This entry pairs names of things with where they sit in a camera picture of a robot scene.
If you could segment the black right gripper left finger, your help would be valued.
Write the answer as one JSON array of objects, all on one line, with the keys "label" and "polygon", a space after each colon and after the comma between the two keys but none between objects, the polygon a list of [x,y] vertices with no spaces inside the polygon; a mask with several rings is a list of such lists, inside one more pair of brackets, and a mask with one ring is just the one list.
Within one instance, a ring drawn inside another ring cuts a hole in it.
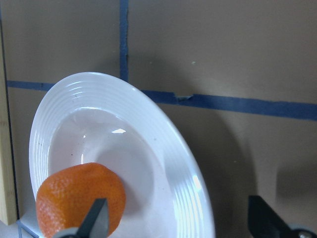
[{"label": "black right gripper left finger", "polygon": [[98,198],[76,232],[77,238],[106,238],[109,231],[109,214],[106,198]]}]

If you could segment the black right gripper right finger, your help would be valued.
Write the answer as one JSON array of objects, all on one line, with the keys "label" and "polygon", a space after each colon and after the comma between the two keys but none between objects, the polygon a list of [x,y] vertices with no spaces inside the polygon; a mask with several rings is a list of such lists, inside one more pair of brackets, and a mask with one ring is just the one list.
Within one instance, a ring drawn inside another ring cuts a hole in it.
[{"label": "black right gripper right finger", "polygon": [[248,197],[248,230],[254,238],[315,238],[316,233],[291,228],[258,195]]}]

